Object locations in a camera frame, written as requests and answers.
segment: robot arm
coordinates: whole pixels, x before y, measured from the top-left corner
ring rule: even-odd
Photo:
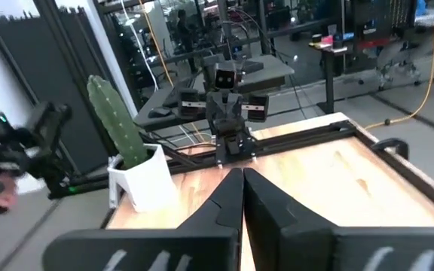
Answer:
[[[67,106],[44,102],[35,107],[25,127],[13,128],[0,112],[0,174],[18,178],[28,172],[39,157],[50,154],[60,139],[60,128],[71,117]],[[37,148],[34,155],[26,152]],[[0,183],[0,193],[5,187]],[[6,212],[0,206],[0,214]]]

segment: artificial cactus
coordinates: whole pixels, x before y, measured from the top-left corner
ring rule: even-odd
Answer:
[[[87,90],[96,115],[123,157],[124,167],[131,169],[145,162],[148,153],[139,128],[133,123],[118,92],[108,81],[94,75],[88,79]]]

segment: cable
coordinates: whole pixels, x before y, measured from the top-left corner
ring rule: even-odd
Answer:
[[[182,127],[182,125],[179,125],[179,128],[188,137],[188,139],[190,139],[190,141],[192,142],[192,144],[195,145],[195,141],[192,139],[192,137],[189,136],[189,134],[187,134],[187,132],[185,131],[185,129]]]
[[[261,28],[261,26],[254,20],[254,18],[252,18],[252,16],[250,16],[250,14],[248,14],[245,11],[242,11],[242,10],[240,10],[238,8],[232,8],[231,10],[235,11],[236,13],[240,12],[240,13],[244,14],[245,16],[247,16],[255,24],[255,26],[257,26],[258,31],[264,36],[266,42],[270,45],[270,47],[277,53],[277,50],[276,50],[274,44],[272,44],[272,42],[270,42],[270,39],[267,36],[267,34],[264,32],[264,30]],[[302,105],[301,105],[301,99],[299,98],[298,91],[295,89],[295,85],[296,84],[294,82],[294,78],[292,78],[292,76],[289,76],[289,80],[291,81],[292,89],[294,90],[295,98],[296,98],[296,100],[298,102],[298,106],[299,106],[299,108],[301,110],[301,114],[304,117],[304,119],[307,119],[306,113],[304,113],[304,109],[302,108]]]
[[[202,132],[201,135],[203,135],[203,136],[209,136],[210,138],[212,138],[211,134],[208,134],[208,133],[205,133],[205,132]],[[184,139],[187,139],[187,138],[188,138],[187,136],[183,136],[183,137],[181,137],[179,139],[169,140],[169,142],[175,143],[175,142],[179,142],[179,141],[182,141]],[[206,143],[206,142],[199,142],[199,143],[195,144],[195,146],[203,144],[203,143]]]
[[[120,0],[120,1],[121,1],[121,5],[123,6],[123,8],[125,8],[124,0]],[[165,63],[164,56],[162,56],[162,53],[160,51],[160,46],[158,45],[157,39],[155,38],[153,27],[151,27],[150,18],[148,18],[148,14],[145,11],[145,6],[143,4],[143,1],[139,0],[139,3],[140,3],[140,6],[142,6],[144,8],[143,16],[144,16],[145,20],[147,21],[147,26],[148,26],[148,29],[150,30],[151,38],[154,39],[155,47],[157,48],[157,52],[158,52],[158,57],[160,58],[160,62],[162,63],[162,67],[164,67],[165,75],[167,76],[167,79],[170,82],[170,85],[172,85],[172,87],[173,87],[174,86],[173,85],[173,81],[172,81],[172,78],[170,77],[169,70],[167,69],[167,64]],[[145,61],[145,64],[147,65],[148,70],[150,70],[150,66],[148,65],[148,63],[146,61]],[[192,128],[194,128],[195,132],[199,135],[200,139],[202,141],[204,141],[203,136],[200,134],[200,131],[199,131],[199,129],[197,129],[197,127],[195,126],[195,124],[191,123],[191,125],[192,125]]]
[[[386,120],[384,120],[384,122],[368,125],[365,127],[365,129],[376,128],[379,126],[389,126],[389,125],[394,124],[394,123],[399,123],[399,122],[402,122],[405,120],[409,120],[412,117],[416,116],[418,114],[418,112],[421,111],[423,106],[426,104],[426,101],[428,100],[429,93],[431,92],[431,86],[433,85],[433,78],[434,78],[434,39],[433,39],[433,55],[432,55],[432,60],[431,60],[431,70],[429,72],[428,89],[426,90],[426,94],[423,98],[423,101],[421,102],[421,105],[413,113],[411,113],[408,116],[396,118],[394,120],[386,119]]]
[[[185,146],[185,147],[182,147],[182,148],[178,148],[177,151],[188,150],[188,149],[195,148],[195,147],[214,147],[215,148],[215,144],[212,144],[212,143],[200,143],[200,144],[196,144],[196,145],[191,145],[191,146]]]
[[[197,141],[197,143],[202,143],[196,136],[195,136],[195,134],[193,134],[193,132],[189,129],[189,128],[187,128],[187,127],[185,127],[185,125],[181,125],[181,127],[183,128],[183,129],[185,129],[185,131],[187,131],[190,135],[192,135],[193,137],[194,137],[194,139]]]

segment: white planter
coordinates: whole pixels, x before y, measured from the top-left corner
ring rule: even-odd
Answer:
[[[144,163],[132,169],[115,169],[122,161],[118,155],[108,165],[110,190],[114,190],[112,184],[122,187],[137,212],[157,211],[178,203],[177,188],[170,175],[162,146],[145,146],[153,150],[154,155]]]

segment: wooden tabletop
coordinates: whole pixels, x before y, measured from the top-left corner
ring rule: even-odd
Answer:
[[[254,132],[258,139],[312,129],[348,120],[330,114]],[[376,140],[363,130],[370,138]],[[206,151],[192,148],[193,153]],[[434,181],[401,159],[423,181]],[[434,227],[434,204],[370,152],[358,139],[342,139],[291,150],[258,162],[229,165],[179,174],[173,179],[180,191],[177,206],[138,214],[124,196],[107,229],[176,228],[192,215],[235,166],[252,167],[297,201],[339,226]],[[244,222],[241,270],[255,270]]]

